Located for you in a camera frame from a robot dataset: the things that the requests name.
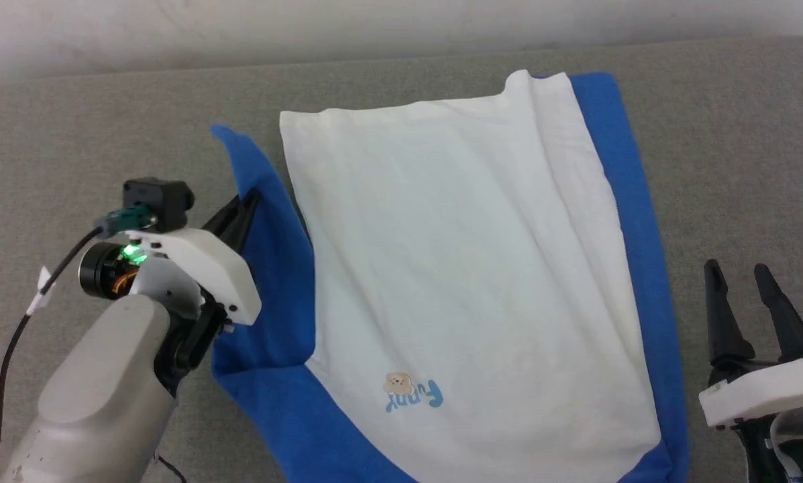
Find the folded fabric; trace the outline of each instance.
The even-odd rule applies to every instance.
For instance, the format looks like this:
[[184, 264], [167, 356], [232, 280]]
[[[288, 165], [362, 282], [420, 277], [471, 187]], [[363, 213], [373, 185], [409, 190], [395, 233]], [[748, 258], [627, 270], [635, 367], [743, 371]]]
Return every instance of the folded fabric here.
[[[609, 121], [600, 124], [615, 133], [609, 135], [611, 144], [621, 142], [629, 147], [623, 155], [627, 162], [620, 171], [623, 184], [633, 184], [632, 189], [641, 184], [644, 188], [629, 129], [625, 137], [627, 123], [618, 91], [609, 77], [601, 80], [604, 82], [599, 80], [599, 85], [612, 87], [608, 92], [616, 93], [610, 107], [615, 106], [615, 118], [621, 113], [622, 119], [615, 122], [616, 129], [607, 125]], [[594, 168], [589, 155], [594, 155], [595, 149], [588, 133], [583, 136], [585, 127], [573, 138], [569, 133], [559, 134], [560, 128], [583, 122], [573, 95], [573, 102], [560, 95], [565, 86], [569, 91], [571, 86], [564, 78], [561, 83], [560, 87], [554, 80], [539, 83], [527, 77], [527, 95], [539, 101], [527, 102], [527, 118], [536, 120], [526, 125], [526, 143], [520, 140], [506, 152], [471, 150], [465, 153], [469, 158], [466, 164], [454, 155], [446, 156], [448, 161], [441, 158], [438, 162], [448, 163], [450, 168], [465, 169], [445, 169], [443, 183], [436, 184], [428, 184], [435, 181], [429, 174], [435, 163], [432, 155], [434, 150], [448, 154], [445, 144], [417, 143], [422, 138], [396, 129], [392, 137], [400, 135], [410, 143], [402, 147], [410, 150], [393, 150], [389, 157], [369, 156], [364, 161], [362, 153], [378, 152], [374, 150], [377, 144], [368, 143], [374, 138], [362, 131], [346, 133], [359, 139], [358, 144], [346, 144], [339, 132], [330, 129], [333, 125], [322, 125], [326, 121], [318, 116], [319, 127], [309, 132], [315, 136], [310, 143], [325, 149], [312, 154], [287, 153], [318, 254], [317, 293], [305, 233], [269, 163], [247, 138], [216, 129], [231, 154], [239, 190], [244, 193], [258, 187], [266, 204], [256, 214], [244, 254], [256, 267], [264, 311], [255, 326], [240, 327], [217, 342], [214, 374], [257, 422], [288, 479], [408, 479], [400, 467], [420, 480], [505, 477], [514, 481], [613, 481], [623, 474], [625, 480], [684, 480], [684, 401], [678, 352], [647, 191], [641, 190], [628, 205], [641, 211], [643, 226], [638, 225], [637, 233], [645, 230], [641, 238], [647, 241], [641, 243], [652, 245], [650, 258], [640, 262], [631, 259], [629, 232], [633, 228], [623, 228], [634, 287], [638, 290], [639, 281], [647, 288], [646, 280], [657, 278], [652, 290], [656, 299], [642, 303], [643, 296], [638, 293], [634, 307], [621, 235], [615, 241], [612, 236], [613, 230], [619, 229], [612, 195], [609, 199], [599, 196], [602, 191], [609, 193], [609, 186], [597, 159], [597, 173], [589, 169]], [[523, 95], [523, 89], [512, 92]], [[491, 100], [497, 101], [497, 107], [522, 109], [520, 98], [513, 105], [511, 99], [503, 99], [505, 94]], [[583, 108], [579, 91], [577, 96]], [[489, 111], [493, 106], [482, 107], [472, 101], [425, 105], [426, 120], [428, 115], [457, 114], [453, 110], [466, 109], [462, 117], [489, 123], [497, 131], [506, 127], [503, 123], [509, 128], [506, 132], [517, 128], [511, 116], [500, 119]], [[613, 119], [610, 110], [601, 113]], [[352, 123], [349, 113], [334, 113], [347, 122], [345, 126]], [[594, 136], [597, 128], [590, 117], [596, 114], [583, 115]], [[566, 116], [573, 120], [560, 120]], [[369, 120], [364, 125], [352, 125], [373, 128], [373, 119]], [[522, 127], [526, 121], [518, 122]], [[434, 123], [427, 126], [436, 129]], [[469, 125], [437, 131], [444, 138], [487, 148], [483, 138], [470, 136], [465, 127]], [[285, 134], [286, 151], [289, 135]], [[511, 140], [517, 133], [507, 136]], [[530, 162], [534, 156], [518, 156], [523, 149], [535, 150], [532, 138], [540, 138], [544, 146], [538, 149], [542, 155], [539, 164]], [[595, 141], [598, 152], [607, 151], [597, 138]], [[411, 150], [420, 156], [411, 155]], [[570, 162], [555, 163], [555, 168], [549, 162], [566, 155]], [[393, 162], [393, 156], [409, 165]], [[604, 169], [606, 157], [601, 155]], [[494, 159], [500, 162], [491, 166]], [[306, 182], [298, 180], [303, 173], [295, 173], [297, 160], [306, 160], [311, 169]], [[345, 168], [350, 160], [358, 163], [355, 169]], [[388, 169], [379, 169], [379, 162], [384, 163], [380, 167]], [[340, 176], [371, 191], [366, 196], [356, 195], [355, 190], [350, 191], [352, 184], [338, 185]], [[382, 176], [384, 184], [351, 181], [364, 176]], [[613, 183], [621, 212], [626, 204], [619, 199], [620, 189], [612, 175], [607, 173], [607, 177]], [[549, 190], [542, 186], [548, 179]], [[470, 197], [469, 188], [476, 184], [471, 180], [485, 186], [490, 183], [490, 198]], [[429, 192], [435, 186], [439, 190]], [[335, 193], [334, 187], [342, 193]], [[481, 193], [480, 189], [476, 184], [474, 192]], [[432, 198], [416, 199], [421, 193]], [[434, 199], [434, 193], [441, 198]], [[596, 196], [589, 199], [589, 193]], [[499, 201], [500, 197], [502, 205], [495, 207], [498, 203], [490, 201]], [[380, 210], [388, 208], [386, 201], [398, 198], [419, 216], [411, 217], [409, 210], [398, 208], [382, 218]], [[339, 208], [338, 204], [345, 201], [348, 204]], [[465, 206], [464, 201], [472, 206]], [[534, 209], [536, 204], [549, 204], [539, 206], [546, 216]], [[514, 224], [506, 220], [506, 213], [514, 216]], [[332, 218], [339, 214], [346, 215]], [[425, 224], [427, 229], [411, 229], [429, 217], [432, 221]], [[468, 238], [452, 238], [459, 230]], [[564, 235], [571, 233], [574, 238], [564, 242]], [[511, 245], [524, 237], [532, 239], [532, 244], [522, 248]], [[501, 254], [493, 248], [508, 248], [511, 253]], [[386, 250], [395, 251], [388, 257]], [[483, 256], [495, 252], [496, 256]], [[327, 269], [322, 265], [333, 259], [336, 266]], [[521, 263], [520, 259], [539, 262]], [[386, 260], [396, 261], [387, 266]], [[436, 272], [439, 264], [429, 263], [435, 260], [450, 260], [448, 272], [454, 278]], [[641, 268], [635, 269], [638, 263]], [[483, 279], [477, 278], [482, 274], [480, 266], [491, 271]], [[465, 276], [457, 277], [457, 272]], [[549, 285], [542, 282], [541, 273], [551, 275]], [[468, 290], [478, 295], [472, 303], [464, 299]], [[667, 421], [674, 424], [667, 427], [661, 417], [665, 444], [646, 453], [659, 443], [659, 437], [635, 310], [640, 310], [643, 320], [648, 308], [663, 309], [664, 315], [651, 317], [661, 327], [647, 331], [647, 324], [643, 324], [646, 354], [647, 333], [652, 333], [657, 337], [656, 351], [668, 349], [675, 355], [674, 371], [671, 364], [670, 369], [660, 370], [658, 365], [672, 361], [662, 361], [661, 354], [653, 352], [649, 373], [653, 382], [661, 374], [672, 376], [674, 372], [676, 377], [667, 387], [655, 385], [659, 414], [665, 407]], [[576, 321], [594, 323], [583, 326]], [[581, 354], [577, 352], [585, 352], [584, 357], [578, 357]], [[302, 365], [306, 360], [308, 370]], [[637, 464], [644, 453], [645, 458]]]

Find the black cable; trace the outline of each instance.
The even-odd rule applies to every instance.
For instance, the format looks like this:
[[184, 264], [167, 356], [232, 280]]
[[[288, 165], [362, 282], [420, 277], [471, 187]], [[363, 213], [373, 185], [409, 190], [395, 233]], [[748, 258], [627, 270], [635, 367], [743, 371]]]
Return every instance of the black cable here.
[[[92, 229], [87, 235], [83, 236], [73, 248], [70, 249], [70, 251], [67, 253], [67, 256], [64, 257], [64, 259], [61, 260], [61, 263], [55, 267], [52, 275], [49, 277], [46, 283], [43, 284], [43, 287], [40, 288], [40, 296], [45, 296], [45, 294], [49, 291], [49, 288], [52, 288], [52, 285], [55, 284], [55, 279], [58, 278], [58, 275], [61, 275], [61, 272], [64, 272], [64, 269], [67, 267], [70, 261], [73, 260], [77, 254], [79, 254], [79, 250], [82, 250], [82, 248], [87, 245], [92, 238], [97, 236], [100, 231], [100, 227]], [[17, 342], [20, 340], [20, 335], [23, 334], [23, 330], [25, 330], [28, 320], [30, 319], [30, 313], [23, 315], [23, 318], [20, 319], [17, 330], [14, 331], [14, 335], [11, 337], [11, 342], [8, 343], [8, 349], [5, 351], [5, 358], [2, 359], [2, 371], [0, 372], [0, 446], [2, 444], [2, 416], [3, 412], [5, 412], [5, 383], [8, 379], [8, 365], [11, 363], [11, 356], [14, 354], [14, 349], [17, 348]]]
[[186, 478], [184, 477], [183, 473], [180, 473], [180, 471], [178, 471], [178, 468], [175, 468], [173, 464], [167, 462], [166, 459], [163, 458], [161, 455], [157, 455], [156, 459], [160, 460], [161, 464], [165, 465], [166, 468], [168, 468], [172, 473], [174, 473], [174, 476], [180, 478], [180, 483], [186, 483]]

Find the white wall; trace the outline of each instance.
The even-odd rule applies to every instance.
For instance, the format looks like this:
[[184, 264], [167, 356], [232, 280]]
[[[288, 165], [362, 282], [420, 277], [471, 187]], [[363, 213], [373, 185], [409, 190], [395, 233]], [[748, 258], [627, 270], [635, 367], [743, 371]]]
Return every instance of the white wall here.
[[803, 0], [0, 0], [0, 82], [803, 34]]

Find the blue fabric corner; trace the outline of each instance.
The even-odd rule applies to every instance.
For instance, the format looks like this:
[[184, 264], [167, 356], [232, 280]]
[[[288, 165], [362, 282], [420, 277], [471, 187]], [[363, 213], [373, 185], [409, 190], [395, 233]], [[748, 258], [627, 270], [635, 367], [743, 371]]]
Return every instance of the blue fabric corner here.
[[[667, 271], [643, 166], [609, 74], [573, 76], [586, 125], [619, 210], [661, 444], [622, 477], [624, 483], [683, 483], [687, 430], [678, 338]], [[238, 192], [258, 189], [243, 257], [253, 266], [263, 308], [253, 326], [214, 343], [217, 382], [259, 427], [288, 480], [411, 481], [336, 406], [303, 362], [315, 349], [313, 251], [281, 181], [248, 137], [214, 126], [231, 158]]]

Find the gray fabric surface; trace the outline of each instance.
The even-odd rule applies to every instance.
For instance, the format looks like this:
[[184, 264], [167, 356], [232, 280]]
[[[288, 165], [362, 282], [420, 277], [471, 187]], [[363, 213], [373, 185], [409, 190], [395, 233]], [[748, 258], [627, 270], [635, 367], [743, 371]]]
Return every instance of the gray fabric surface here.
[[[604, 70], [618, 79], [667, 253], [688, 397], [690, 480], [742, 480], [735, 436], [705, 427], [696, 402], [708, 376], [702, 263], [720, 260], [745, 334], [760, 355], [773, 355], [751, 267], [767, 263], [803, 316], [802, 38], [110, 74], [0, 87], [0, 360], [40, 265], [53, 267], [93, 218], [118, 206], [122, 180], [185, 180], [198, 199], [193, 224], [227, 201], [235, 187], [211, 123], [250, 134], [288, 182], [280, 110], [491, 95], [518, 68]], [[9, 373], [3, 455], [33, 418], [48, 376], [105, 305], [82, 294], [69, 269], [51, 305], [32, 319]], [[192, 482], [282, 480], [254, 426], [212, 382], [208, 364], [184, 382], [162, 453]], [[175, 479], [155, 466], [146, 481]]]

